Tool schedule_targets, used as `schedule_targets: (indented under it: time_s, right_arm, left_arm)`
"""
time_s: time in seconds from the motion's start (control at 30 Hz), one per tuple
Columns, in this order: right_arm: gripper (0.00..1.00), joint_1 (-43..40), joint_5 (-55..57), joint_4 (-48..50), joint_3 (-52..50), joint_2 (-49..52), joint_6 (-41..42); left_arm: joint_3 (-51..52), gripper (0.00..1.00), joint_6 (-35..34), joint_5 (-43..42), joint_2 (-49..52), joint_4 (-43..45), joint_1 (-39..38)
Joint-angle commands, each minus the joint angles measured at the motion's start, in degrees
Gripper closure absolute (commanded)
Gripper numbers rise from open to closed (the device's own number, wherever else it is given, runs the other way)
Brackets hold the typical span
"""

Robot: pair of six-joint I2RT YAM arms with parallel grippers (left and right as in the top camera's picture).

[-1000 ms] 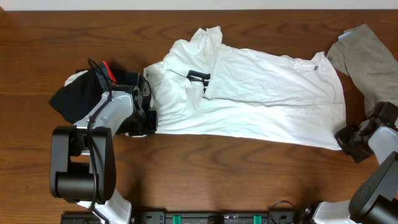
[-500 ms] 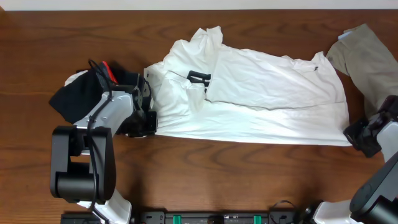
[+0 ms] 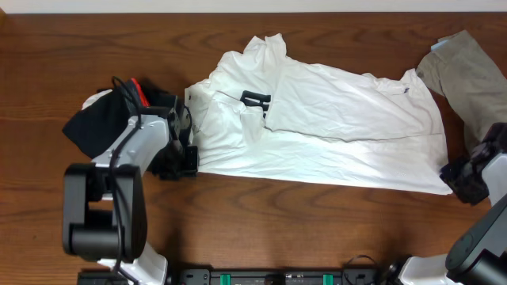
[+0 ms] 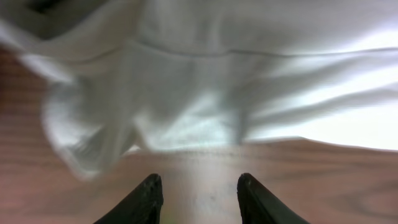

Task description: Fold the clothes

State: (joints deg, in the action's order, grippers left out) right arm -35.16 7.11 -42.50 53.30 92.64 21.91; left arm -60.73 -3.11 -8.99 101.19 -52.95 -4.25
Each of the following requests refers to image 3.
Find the white printed t-shirt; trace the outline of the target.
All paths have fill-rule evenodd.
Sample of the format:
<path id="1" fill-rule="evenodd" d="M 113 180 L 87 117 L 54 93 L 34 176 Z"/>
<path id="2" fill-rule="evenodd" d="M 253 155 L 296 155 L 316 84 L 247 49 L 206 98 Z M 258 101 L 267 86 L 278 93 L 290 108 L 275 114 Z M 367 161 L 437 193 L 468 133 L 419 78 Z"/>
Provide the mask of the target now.
<path id="1" fill-rule="evenodd" d="M 354 74 L 290 58 L 281 35 L 254 37 L 185 103 L 203 173 L 450 193 L 440 111 L 415 70 Z"/>

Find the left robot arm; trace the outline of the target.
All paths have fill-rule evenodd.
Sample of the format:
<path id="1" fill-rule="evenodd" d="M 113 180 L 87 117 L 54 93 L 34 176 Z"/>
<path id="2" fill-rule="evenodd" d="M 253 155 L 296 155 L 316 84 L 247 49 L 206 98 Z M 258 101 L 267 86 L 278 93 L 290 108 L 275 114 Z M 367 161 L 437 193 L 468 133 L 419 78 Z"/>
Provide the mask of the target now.
<path id="1" fill-rule="evenodd" d="M 144 107 L 123 133 L 88 164 L 64 175 L 63 248 L 101 270 L 78 273 L 79 284 L 170 284 L 169 261 L 147 242 L 143 174 L 162 180 L 194 177 L 199 154 L 192 144 L 188 107 Z"/>

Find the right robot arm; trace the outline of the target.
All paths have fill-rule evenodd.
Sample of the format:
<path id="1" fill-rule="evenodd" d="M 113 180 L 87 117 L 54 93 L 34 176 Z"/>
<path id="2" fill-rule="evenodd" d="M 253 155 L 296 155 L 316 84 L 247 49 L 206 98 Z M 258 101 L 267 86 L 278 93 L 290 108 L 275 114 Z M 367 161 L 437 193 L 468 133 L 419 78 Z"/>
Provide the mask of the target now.
<path id="1" fill-rule="evenodd" d="M 506 198 L 465 232 L 446 255 L 407 260 L 402 284 L 506 285 Z"/>

